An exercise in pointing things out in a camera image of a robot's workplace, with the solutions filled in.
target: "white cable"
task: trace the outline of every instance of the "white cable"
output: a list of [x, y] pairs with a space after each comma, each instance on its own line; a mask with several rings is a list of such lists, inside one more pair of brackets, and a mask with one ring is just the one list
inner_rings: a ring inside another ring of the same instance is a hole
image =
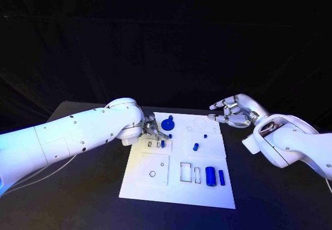
[[29, 180], [32, 177], [35, 177], [47, 168], [48, 168], [48, 166], [44, 167], [37, 173], [34, 173], [25, 180], [16, 182], [16, 183], [12, 185], [12, 187], [15, 187], [15, 186], [19, 185], [22, 182], [25, 182], [25, 181]]
[[330, 189], [331, 189], [331, 183], [330, 183], [330, 180], [325, 178], [325, 180], [327, 180], [327, 184], [328, 184], [328, 187], [330, 187]]
[[38, 183], [40, 181], [42, 181], [44, 179], [47, 179], [48, 177], [51, 177], [51, 176], [53, 176], [53, 175], [54, 175], [54, 174], [70, 164], [70, 162], [73, 161], [73, 159], [76, 158], [76, 156], [74, 156], [74, 157], [71, 158], [71, 160], [63, 165], [63, 167], [61, 167], [57, 171], [54, 171], [47, 177], [44, 177], [42, 179], [37, 180], [35, 182], [32, 182], [32, 183], [24, 185], [22, 187], [19, 187], [19, 188], [11, 190], [11, 191], [6, 192], [3, 195], [9, 194], [9, 193], [14, 192], [15, 190], [18, 190], [18, 189], [21, 189], [21, 188], [24, 188], [24, 187], [27, 187], [27, 186], [29, 186], [29, 185]]

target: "black table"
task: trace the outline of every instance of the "black table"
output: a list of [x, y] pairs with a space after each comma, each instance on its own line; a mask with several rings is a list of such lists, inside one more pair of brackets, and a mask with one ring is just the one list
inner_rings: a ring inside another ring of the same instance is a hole
[[[96, 107], [105, 105], [64, 102], [50, 121]], [[80, 154], [47, 180], [3, 196], [0, 229], [331, 229], [332, 195], [324, 178], [302, 162], [281, 169], [262, 153], [252, 155], [242, 143], [252, 130], [221, 124], [237, 210], [119, 198], [131, 146], [116, 139]]]

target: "black curtain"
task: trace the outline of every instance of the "black curtain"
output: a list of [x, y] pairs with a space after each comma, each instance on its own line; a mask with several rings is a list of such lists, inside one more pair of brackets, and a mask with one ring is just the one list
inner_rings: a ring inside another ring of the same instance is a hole
[[208, 109], [239, 93], [332, 129], [330, 14], [194, 1], [2, 4], [0, 131], [63, 101]]

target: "small blue piece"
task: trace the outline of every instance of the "small blue piece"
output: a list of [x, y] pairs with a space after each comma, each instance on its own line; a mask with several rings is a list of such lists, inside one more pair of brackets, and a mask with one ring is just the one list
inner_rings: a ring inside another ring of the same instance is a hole
[[226, 179], [224, 179], [224, 172], [220, 170], [220, 184], [224, 186], [226, 185]]
[[167, 131], [171, 131], [175, 128], [174, 116], [169, 115], [169, 118], [162, 122], [162, 128]]
[[200, 145], [197, 143], [195, 146], [194, 146], [194, 151], [198, 151], [198, 149], [200, 149]]
[[217, 186], [216, 168], [207, 167], [206, 168], [206, 174], [207, 174], [207, 185], [211, 187], [216, 187]]

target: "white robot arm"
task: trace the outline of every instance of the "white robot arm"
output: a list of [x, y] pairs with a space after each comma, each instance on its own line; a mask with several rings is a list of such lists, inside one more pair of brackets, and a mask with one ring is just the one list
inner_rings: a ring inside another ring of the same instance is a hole
[[0, 196], [35, 170], [94, 149], [115, 138], [128, 146], [142, 134], [168, 139], [155, 114], [136, 100], [122, 98], [106, 108], [73, 114], [53, 122], [0, 135]]
[[320, 134], [315, 128], [292, 115], [272, 115], [246, 94], [217, 102], [210, 109], [224, 107], [224, 116], [208, 118], [245, 128], [256, 125], [243, 143], [253, 154], [262, 152], [281, 168], [304, 161], [320, 175], [332, 180], [332, 133]]

